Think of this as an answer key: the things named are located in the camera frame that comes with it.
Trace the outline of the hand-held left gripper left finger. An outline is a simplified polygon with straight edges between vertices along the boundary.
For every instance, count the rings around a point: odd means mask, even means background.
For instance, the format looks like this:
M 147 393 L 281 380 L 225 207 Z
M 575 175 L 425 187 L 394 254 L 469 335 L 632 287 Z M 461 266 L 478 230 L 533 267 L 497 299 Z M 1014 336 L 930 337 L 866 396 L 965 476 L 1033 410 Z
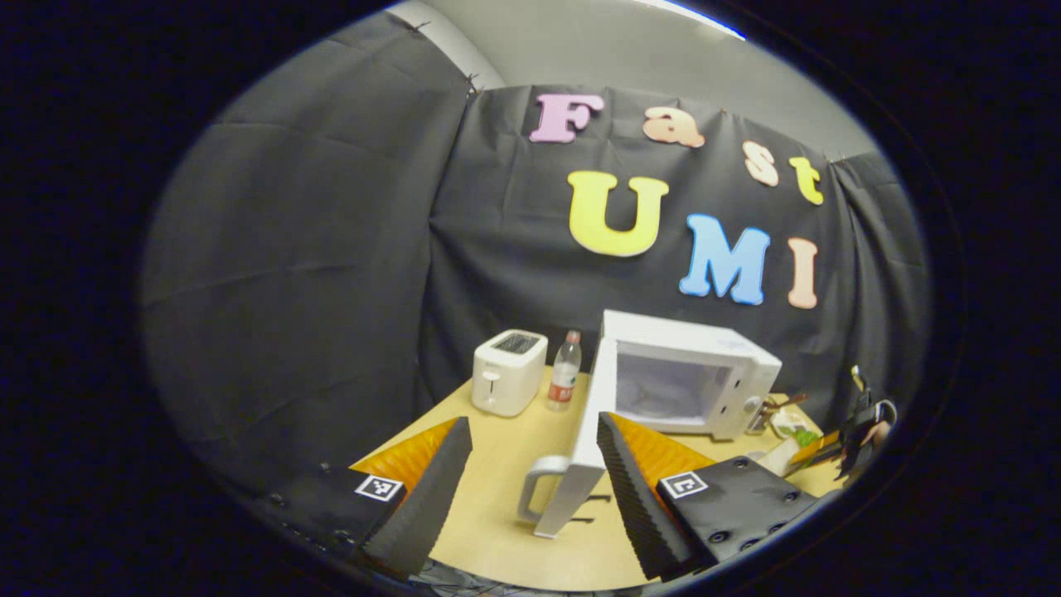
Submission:
M 471 453 L 470 420 L 452 417 L 355 466 L 288 480 L 254 509 L 331 558 L 405 580 L 435 547 Z

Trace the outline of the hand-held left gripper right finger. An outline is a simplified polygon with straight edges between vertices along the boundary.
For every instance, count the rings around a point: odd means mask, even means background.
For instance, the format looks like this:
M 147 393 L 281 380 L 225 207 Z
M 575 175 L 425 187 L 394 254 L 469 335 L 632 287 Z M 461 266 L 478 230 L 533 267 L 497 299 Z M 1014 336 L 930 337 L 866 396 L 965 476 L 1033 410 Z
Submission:
M 601 412 L 596 443 L 649 580 L 700 573 L 750 551 L 818 502 L 751 458 L 710 459 L 618 412 Z

